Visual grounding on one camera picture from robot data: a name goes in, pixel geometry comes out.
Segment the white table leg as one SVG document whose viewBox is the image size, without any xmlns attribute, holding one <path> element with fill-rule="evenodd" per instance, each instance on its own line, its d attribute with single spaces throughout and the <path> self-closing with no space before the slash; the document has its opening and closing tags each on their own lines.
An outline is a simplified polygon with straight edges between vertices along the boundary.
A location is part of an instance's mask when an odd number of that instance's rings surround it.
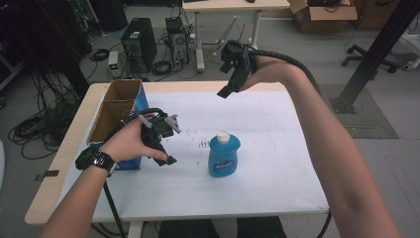
<svg viewBox="0 0 420 238">
<path fill-rule="evenodd" d="M 127 238 L 142 238 L 143 226 L 143 221 L 132 221 L 129 226 Z"/>
</svg>

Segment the black office chair base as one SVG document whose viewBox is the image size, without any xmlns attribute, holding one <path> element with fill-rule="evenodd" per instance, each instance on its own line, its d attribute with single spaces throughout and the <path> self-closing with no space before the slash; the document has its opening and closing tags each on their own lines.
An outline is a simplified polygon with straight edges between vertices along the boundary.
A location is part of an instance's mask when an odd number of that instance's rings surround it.
<svg viewBox="0 0 420 238">
<path fill-rule="evenodd" d="M 353 52 L 357 52 L 359 53 L 359 55 L 353 56 Z M 357 45 L 352 45 L 347 49 L 347 53 L 349 54 L 349 56 L 342 61 L 342 66 L 347 66 L 350 61 L 363 60 L 368 52 Z M 397 70 L 400 68 L 400 65 L 398 63 L 390 61 L 388 59 L 383 59 L 380 63 L 387 66 L 388 73 L 396 73 Z"/>
</svg>

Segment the grey floor mat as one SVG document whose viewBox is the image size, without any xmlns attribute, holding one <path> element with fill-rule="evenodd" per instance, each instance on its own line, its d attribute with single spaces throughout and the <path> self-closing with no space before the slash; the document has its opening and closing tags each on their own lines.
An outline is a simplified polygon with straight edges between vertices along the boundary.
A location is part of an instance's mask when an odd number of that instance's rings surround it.
<svg viewBox="0 0 420 238">
<path fill-rule="evenodd" d="M 398 139 L 367 89 L 362 90 L 353 106 L 353 112 L 335 115 L 354 139 Z"/>
</svg>

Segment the person's left hand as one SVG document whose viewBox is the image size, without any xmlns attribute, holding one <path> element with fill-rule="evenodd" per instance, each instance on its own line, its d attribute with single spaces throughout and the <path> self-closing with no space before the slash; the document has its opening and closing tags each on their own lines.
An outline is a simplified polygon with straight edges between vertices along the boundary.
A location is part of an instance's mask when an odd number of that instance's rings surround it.
<svg viewBox="0 0 420 238">
<path fill-rule="evenodd" d="M 166 161 L 166 153 L 147 147 L 143 143 L 141 140 L 142 126 L 139 119 L 125 125 L 100 147 L 100 151 L 109 155 L 116 163 L 137 157 L 150 157 Z"/>
</svg>

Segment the blue cardboard box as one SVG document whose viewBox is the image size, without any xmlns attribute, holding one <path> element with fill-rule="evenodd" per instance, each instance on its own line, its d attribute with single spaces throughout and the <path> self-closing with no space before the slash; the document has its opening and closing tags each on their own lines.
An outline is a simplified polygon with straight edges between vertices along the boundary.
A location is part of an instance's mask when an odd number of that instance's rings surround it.
<svg viewBox="0 0 420 238">
<path fill-rule="evenodd" d="M 108 87 L 87 137 L 87 145 L 100 148 L 105 139 L 131 112 L 149 108 L 139 79 L 117 79 Z"/>
</svg>

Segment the light wooden desk white legs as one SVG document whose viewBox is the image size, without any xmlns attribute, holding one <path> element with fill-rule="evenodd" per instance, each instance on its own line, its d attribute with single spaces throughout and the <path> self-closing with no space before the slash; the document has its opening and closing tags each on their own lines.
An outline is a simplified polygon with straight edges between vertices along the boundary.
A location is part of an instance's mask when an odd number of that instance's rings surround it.
<svg viewBox="0 0 420 238">
<path fill-rule="evenodd" d="M 252 47 L 257 46 L 262 13 L 264 10 L 288 9 L 288 0 L 182 0 L 182 9 L 194 14 L 194 26 L 196 35 L 195 58 L 196 69 L 199 73 L 205 70 L 205 60 L 200 36 L 199 17 L 201 12 L 220 11 L 253 11 L 254 27 L 252 37 L 249 39 Z"/>
</svg>

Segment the black wristwatch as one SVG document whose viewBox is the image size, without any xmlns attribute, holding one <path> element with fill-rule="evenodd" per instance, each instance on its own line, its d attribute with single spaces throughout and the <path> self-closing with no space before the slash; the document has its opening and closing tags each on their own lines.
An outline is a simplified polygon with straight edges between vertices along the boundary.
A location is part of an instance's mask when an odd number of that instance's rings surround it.
<svg viewBox="0 0 420 238">
<path fill-rule="evenodd" d="M 108 176 L 113 174 L 118 167 L 110 150 L 95 147 L 83 150 L 75 160 L 75 167 L 80 171 L 84 171 L 90 166 L 105 170 Z"/>
</svg>

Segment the person's right hand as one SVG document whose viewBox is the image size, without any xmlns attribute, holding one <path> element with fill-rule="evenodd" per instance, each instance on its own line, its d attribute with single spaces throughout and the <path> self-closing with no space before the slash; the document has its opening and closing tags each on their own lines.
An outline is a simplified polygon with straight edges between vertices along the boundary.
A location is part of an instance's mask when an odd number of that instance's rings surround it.
<svg viewBox="0 0 420 238">
<path fill-rule="evenodd" d="M 257 57 L 257 70 L 252 73 L 240 88 L 245 91 L 259 83 L 281 83 L 286 85 L 301 75 L 301 70 L 281 59 Z"/>
</svg>

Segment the white table mat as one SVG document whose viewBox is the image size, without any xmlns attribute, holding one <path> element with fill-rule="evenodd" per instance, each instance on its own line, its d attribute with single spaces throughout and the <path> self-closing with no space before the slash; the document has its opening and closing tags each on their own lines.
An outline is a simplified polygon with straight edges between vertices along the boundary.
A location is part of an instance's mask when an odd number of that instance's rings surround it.
<svg viewBox="0 0 420 238">
<path fill-rule="evenodd" d="M 181 129 L 165 140 L 177 159 L 116 171 L 107 180 L 94 220 L 163 220 L 324 212 L 328 204 L 311 165 L 289 94 L 246 91 L 223 99 L 215 92 L 148 93 L 151 107 L 177 114 Z M 241 142 L 237 169 L 224 178 L 208 172 L 210 141 L 220 131 Z"/>
</svg>

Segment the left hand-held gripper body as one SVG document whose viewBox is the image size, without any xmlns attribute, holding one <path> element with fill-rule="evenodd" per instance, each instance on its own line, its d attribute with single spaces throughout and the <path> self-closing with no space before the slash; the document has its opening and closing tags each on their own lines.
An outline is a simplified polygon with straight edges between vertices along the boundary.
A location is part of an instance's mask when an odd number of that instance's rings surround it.
<svg viewBox="0 0 420 238">
<path fill-rule="evenodd" d="M 164 152 L 169 160 L 173 160 L 160 143 L 162 138 L 173 135 L 172 128 L 165 121 L 167 117 L 168 115 L 162 110 L 142 110 L 141 139 L 146 146 Z"/>
</svg>

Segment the closed brown cardboard box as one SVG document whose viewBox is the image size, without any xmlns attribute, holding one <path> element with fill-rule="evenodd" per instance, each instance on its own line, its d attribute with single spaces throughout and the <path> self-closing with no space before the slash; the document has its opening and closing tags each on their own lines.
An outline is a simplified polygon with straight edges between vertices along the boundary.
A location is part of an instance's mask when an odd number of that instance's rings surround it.
<svg viewBox="0 0 420 238">
<path fill-rule="evenodd" d="M 401 0 L 354 0 L 358 19 L 350 21 L 357 31 L 380 31 Z"/>
</svg>

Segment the open computer case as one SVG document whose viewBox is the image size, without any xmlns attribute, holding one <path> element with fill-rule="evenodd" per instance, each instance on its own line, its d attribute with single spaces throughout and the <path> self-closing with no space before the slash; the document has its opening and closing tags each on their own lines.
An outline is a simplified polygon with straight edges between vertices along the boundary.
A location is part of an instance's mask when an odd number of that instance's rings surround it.
<svg viewBox="0 0 420 238">
<path fill-rule="evenodd" d="M 189 64 L 187 33 L 181 18 L 166 18 L 165 24 L 174 64 L 179 67 Z"/>
</svg>

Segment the blue dish soap bottle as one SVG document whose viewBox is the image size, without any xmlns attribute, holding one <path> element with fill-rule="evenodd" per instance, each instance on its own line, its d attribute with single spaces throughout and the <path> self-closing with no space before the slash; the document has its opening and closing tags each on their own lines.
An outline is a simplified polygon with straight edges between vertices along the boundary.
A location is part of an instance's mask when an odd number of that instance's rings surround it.
<svg viewBox="0 0 420 238">
<path fill-rule="evenodd" d="M 238 165 L 240 140 L 226 131 L 220 131 L 210 141 L 208 171 L 211 177 L 223 178 L 231 175 Z"/>
</svg>

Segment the open brown cardboard box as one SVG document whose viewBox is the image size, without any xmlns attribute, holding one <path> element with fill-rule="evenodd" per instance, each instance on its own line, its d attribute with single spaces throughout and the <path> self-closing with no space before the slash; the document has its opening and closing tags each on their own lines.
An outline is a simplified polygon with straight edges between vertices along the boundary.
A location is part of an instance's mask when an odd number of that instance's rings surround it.
<svg viewBox="0 0 420 238">
<path fill-rule="evenodd" d="M 301 33 L 339 33 L 358 13 L 351 0 L 340 0 L 336 6 L 309 6 L 309 0 L 288 0 L 292 20 Z"/>
</svg>

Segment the black computer tower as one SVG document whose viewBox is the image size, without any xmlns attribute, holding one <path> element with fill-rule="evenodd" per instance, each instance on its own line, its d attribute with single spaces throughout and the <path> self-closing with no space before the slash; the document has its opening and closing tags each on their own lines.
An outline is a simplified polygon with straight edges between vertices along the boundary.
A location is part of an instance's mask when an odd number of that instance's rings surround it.
<svg viewBox="0 0 420 238">
<path fill-rule="evenodd" d="M 157 54 L 157 45 L 149 18 L 134 18 L 121 38 L 132 72 L 149 72 Z"/>
</svg>

